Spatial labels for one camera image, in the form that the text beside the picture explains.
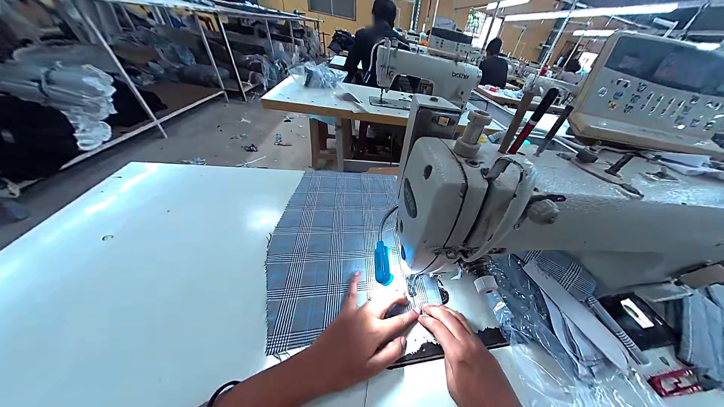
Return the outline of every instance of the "wooden table leg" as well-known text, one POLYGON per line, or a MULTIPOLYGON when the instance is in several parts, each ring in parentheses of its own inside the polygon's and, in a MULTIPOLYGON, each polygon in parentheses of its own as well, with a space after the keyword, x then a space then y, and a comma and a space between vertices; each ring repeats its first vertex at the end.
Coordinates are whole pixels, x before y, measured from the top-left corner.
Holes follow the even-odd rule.
POLYGON ((319 128, 320 121, 317 119, 309 119, 309 142, 312 146, 312 169, 319 169, 319 152, 320 137, 319 128))
POLYGON ((337 143, 337 170, 344 171, 345 159, 352 156, 352 120, 337 118, 334 134, 337 143))

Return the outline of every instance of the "red pen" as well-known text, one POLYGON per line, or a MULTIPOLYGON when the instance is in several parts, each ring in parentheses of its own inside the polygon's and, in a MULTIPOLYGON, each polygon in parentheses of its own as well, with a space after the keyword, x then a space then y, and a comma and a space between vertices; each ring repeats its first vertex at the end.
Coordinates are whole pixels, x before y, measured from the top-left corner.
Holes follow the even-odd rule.
POLYGON ((510 146, 510 150, 508 150, 508 154, 517 154, 518 149, 523 145, 523 142, 528 138, 528 135, 531 134, 531 131, 538 125, 538 121, 543 117, 545 112, 548 111, 548 109, 553 105, 553 101, 558 97, 558 89, 556 88, 550 88, 548 90, 548 93, 543 96, 543 100, 541 100, 541 103, 538 105, 536 110, 533 112, 533 115, 530 119, 528 119, 528 122, 526 123, 525 127, 521 130, 521 134, 518 135, 518 138, 513 142, 513 144, 510 146))

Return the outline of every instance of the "black shirt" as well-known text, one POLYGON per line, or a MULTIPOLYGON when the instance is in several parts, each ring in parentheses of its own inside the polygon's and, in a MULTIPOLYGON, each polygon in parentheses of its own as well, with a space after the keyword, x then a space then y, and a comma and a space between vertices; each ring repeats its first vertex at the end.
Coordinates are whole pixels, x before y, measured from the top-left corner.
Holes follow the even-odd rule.
POLYGON ((508 81, 508 63, 498 55, 489 56, 480 62, 480 70, 483 77, 480 78, 481 85, 493 85, 498 88, 505 88, 508 81))
MULTIPOLYGON (((396 38, 401 42, 400 49, 409 50, 409 42, 398 34, 397 31, 390 28, 386 22, 375 21, 371 27, 362 28, 355 34, 355 45, 347 55, 347 61, 345 62, 345 71, 348 72, 345 82, 364 85, 364 83, 361 82, 361 77, 354 80, 358 70, 357 65, 362 61, 361 75, 363 77, 367 73, 367 70, 369 70, 369 65, 371 64, 370 56, 372 54, 372 47, 385 38, 396 38)), ((377 73, 375 69, 372 70, 367 85, 377 86, 377 73)))

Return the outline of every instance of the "worker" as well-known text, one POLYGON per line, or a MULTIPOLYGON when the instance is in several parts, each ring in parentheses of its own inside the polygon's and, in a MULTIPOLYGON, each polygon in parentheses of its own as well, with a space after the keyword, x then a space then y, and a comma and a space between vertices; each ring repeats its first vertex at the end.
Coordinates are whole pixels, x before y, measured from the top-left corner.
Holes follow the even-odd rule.
POLYGON ((560 74, 560 79, 563 82, 572 83, 574 85, 578 85, 579 82, 581 82, 584 78, 583 75, 578 74, 577 72, 581 70, 581 63, 578 62, 577 59, 572 59, 568 61, 568 63, 565 65, 565 68, 563 68, 563 73, 560 74))
POLYGON ((304 351, 222 393, 213 407, 300 406, 382 372, 403 355, 406 331, 420 322, 445 351, 447 391, 458 406, 520 407, 500 365, 465 317, 445 306, 426 306, 382 319, 404 295, 357 306, 360 273, 350 281, 337 318, 304 351))
MULTIPOLYGON (((372 64, 372 48, 378 42, 385 38, 396 38, 400 44, 400 49, 410 50, 410 43, 397 31, 393 30, 395 26, 395 18, 397 18, 397 6, 392 0, 374 0, 372 4, 372 26, 362 28, 355 34, 355 45, 347 55, 345 62, 345 70, 347 78, 345 82, 356 83, 358 85, 367 85, 377 87, 377 74, 374 67, 370 72, 370 76, 363 79, 364 75, 370 71, 372 64), (358 65, 362 62, 362 74, 358 75, 358 65)), ((409 78, 412 91, 417 90, 420 83, 419 78, 409 78)), ((398 81, 395 79, 390 87, 394 91, 402 90, 398 88, 398 81)))
POLYGON ((485 47, 485 59, 480 62, 480 70, 483 77, 480 78, 481 85, 493 85, 498 88, 505 88, 508 81, 508 62, 500 56, 502 40, 493 38, 485 47))

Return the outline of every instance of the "yellow wall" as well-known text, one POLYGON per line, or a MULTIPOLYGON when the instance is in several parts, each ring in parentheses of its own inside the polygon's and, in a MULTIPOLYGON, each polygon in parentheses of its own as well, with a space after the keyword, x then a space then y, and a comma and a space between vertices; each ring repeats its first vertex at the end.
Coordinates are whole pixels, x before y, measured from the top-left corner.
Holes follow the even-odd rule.
MULTIPOLYGON (((349 20, 341 17, 333 17, 326 14, 319 14, 315 12, 309 12, 308 0, 260 0, 259 4, 265 7, 271 7, 286 12, 293 12, 299 10, 305 12, 309 17, 314 17, 322 20, 320 23, 320 30, 327 35, 334 34, 334 31, 338 28, 354 33, 360 28, 363 28, 372 23, 372 4, 374 0, 356 0, 357 1, 357 19, 349 20)), ((437 16, 447 19, 454 20, 458 27, 462 30, 468 21, 468 14, 472 7, 480 7, 488 4, 494 0, 439 0, 439 6, 437 9, 437 16)), ((432 20, 435 14, 435 4, 437 0, 421 0, 420 4, 420 15, 418 19, 418 30, 422 30, 422 25, 425 24, 425 30, 429 30, 432 27, 432 20)), ((403 30, 410 28, 410 20, 412 18, 414 1, 408 0, 397 0, 397 26, 403 30)), ((531 0, 527 4, 523 4, 515 7, 507 7, 502 9, 499 13, 500 16, 508 14, 520 14, 528 12, 548 12, 556 10, 560 7, 559 1, 556 0, 531 0)), ((527 27, 523 37, 521 38, 521 45, 518 46, 518 50, 515 52, 516 57, 523 57, 535 61, 540 55, 541 48, 540 44, 544 43, 553 29, 553 25, 556 20, 543 20, 543 21, 516 21, 506 22, 503 25, 500 38, 502 39, 502 52, 507 54, 513 52, 515 43, 518 41, 518 36, 521 34, 521 28, 527 27)), ((613 20, 608 26, 607 17, 594 18, 592 24, 588 29, 594 28, 609 28, 616 29, 621 28, 622 25, 613 20)), ((576 42, 578 39, 574 38, 568 31, 583 29, 583 25, 569 25, 563 35, 561 35, 558 45, 553 52, 552 59, 555 59, 558 54, 563 50, 566 41, 576 42)))
POLYGON ((284 12, 293 12, 299 10, 305 12, 308 17, 320 19, 319 29, 327 35, 333 35, 338 28, 350 31, 352 34, 360 28, 372 24, 372 4, 374 0, 356 0, 357 1, 357 19, 350 20, 348 18, 334 17, 328 14, 319 14, 309 11, 308 0, 259 0, 259 5, 271 7, 272 9, 282 10, 284 12))

